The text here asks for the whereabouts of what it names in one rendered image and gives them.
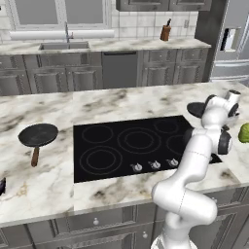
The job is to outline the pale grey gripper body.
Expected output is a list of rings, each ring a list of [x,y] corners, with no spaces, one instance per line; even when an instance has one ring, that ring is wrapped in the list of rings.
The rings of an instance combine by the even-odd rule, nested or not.
[[[234,116],[228,118],[228,128],[235,126],[239,118],[239,114],[236,113]]]

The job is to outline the green lettuce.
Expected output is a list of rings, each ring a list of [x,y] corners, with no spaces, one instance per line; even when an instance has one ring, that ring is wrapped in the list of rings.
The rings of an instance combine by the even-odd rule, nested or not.
[[[249,123],[243,124],[238,133],[238,140],[241,143],[249,143]]]

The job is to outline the grey island drawer front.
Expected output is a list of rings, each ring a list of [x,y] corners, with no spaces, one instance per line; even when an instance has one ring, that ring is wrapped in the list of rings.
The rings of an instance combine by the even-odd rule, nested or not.
[[[240,187],[208,193],[207,196],[215,200],[219,207],[248,204],[249,187]]]
[[[138,225],[154,221],[156,206],[153,203],[132,205],[105,211],[69,216],[54,222],[59,233],[91,231],[123,225]],[[94,225],[97,218],[99,225]]]

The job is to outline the steel fridge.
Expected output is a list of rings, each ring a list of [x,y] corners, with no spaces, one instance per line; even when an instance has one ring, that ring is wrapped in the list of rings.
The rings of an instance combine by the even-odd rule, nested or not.
[[[210,81],[238,81],[249,87],[249,0],[228,1]]]

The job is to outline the grey base cupboards beside fridge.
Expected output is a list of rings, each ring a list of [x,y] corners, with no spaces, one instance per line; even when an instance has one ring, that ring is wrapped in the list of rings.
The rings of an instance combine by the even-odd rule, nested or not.
[[[147,50],[140,56],[141,87],[200,83],[208,48]]]

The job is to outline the grey island cupboard door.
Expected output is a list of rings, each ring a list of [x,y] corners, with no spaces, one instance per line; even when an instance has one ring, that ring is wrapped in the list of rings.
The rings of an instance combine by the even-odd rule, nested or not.
[[[191,229],[190,239],[197,249],[232,249],[248,216],[249,205],[220,208],[211,225]]]
[[[36,243],[35,249],[150,249],[152,231],[153,224],[147,223]]]

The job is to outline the wooden knife block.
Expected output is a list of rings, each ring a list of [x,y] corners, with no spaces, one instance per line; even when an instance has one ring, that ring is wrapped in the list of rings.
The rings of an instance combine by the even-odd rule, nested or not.
[[[170,23],[171,23],[171,19],[169,19],[167,21],[167,24],[162,27],[161,34],[160,34],[160,39],[162,41],[167,41],[168,38],[169,38],[169,33],[170,33],[170,30],[171,30]]]

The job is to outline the black glass hob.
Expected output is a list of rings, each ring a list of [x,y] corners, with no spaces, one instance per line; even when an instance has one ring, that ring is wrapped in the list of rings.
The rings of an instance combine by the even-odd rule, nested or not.
[[[192,126],[184,116],[170,116],[73,127],[74,181],[171,170],[168,160],[180,162],[186,144],[184,134]],[[150,161],[158,161],[153,169]],[[142,170],[134,172],[133,164]]]

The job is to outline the grey dishwasher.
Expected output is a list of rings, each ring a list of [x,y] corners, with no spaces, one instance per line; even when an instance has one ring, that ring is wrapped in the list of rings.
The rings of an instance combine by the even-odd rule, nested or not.
[[[102,54],[103,87],[133,88],[137,81],[137,52],[104,52]]]

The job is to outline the steel sink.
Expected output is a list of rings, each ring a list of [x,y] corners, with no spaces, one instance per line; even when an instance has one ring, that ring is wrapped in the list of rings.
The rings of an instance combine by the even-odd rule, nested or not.
[[[39,47],[40,51],[44,50],[76,50],[76,49],[88,49],[88,42],[76,42],[76,43],[44,43]]]

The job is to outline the silver tap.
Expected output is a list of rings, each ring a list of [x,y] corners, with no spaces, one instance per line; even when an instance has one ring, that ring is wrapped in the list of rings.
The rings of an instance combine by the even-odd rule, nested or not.
[[[71,39],[74,39],[74,36],[73,36],[73,32],[71,32],[71,33],[69,32],[67,21],[64,22],[64,28],[65,28],[65,38],[66,38],[66,42],[69,44],[69,43],[70,43],[70,40],[71,40]]]

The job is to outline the grey base cupboards under sink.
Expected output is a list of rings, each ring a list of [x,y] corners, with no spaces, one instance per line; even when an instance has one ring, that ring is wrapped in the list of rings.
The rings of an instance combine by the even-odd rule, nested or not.
[[[101,88],[101,53],[0,55],[2,96]]]

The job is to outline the white window sill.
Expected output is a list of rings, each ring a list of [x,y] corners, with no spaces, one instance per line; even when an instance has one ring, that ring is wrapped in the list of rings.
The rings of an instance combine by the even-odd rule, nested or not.
[[[66,38],[64,30],[51,31],[10,31],[12,40],[62,40]],[[113,29],[93,29],[93,30],[69,30],[69,37],[73,39],[100,39],[114,38]]]

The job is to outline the grey wall cupboards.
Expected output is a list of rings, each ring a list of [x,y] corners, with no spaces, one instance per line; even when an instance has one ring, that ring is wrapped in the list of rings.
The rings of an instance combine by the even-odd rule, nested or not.
[[[116,0],[120,12],[209,11],[212,0]]]

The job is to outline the window with white frame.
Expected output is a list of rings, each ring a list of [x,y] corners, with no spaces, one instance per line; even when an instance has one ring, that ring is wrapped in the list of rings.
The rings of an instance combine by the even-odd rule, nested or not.
[[[107,29],[110,0],[5,0],[14,30]]]

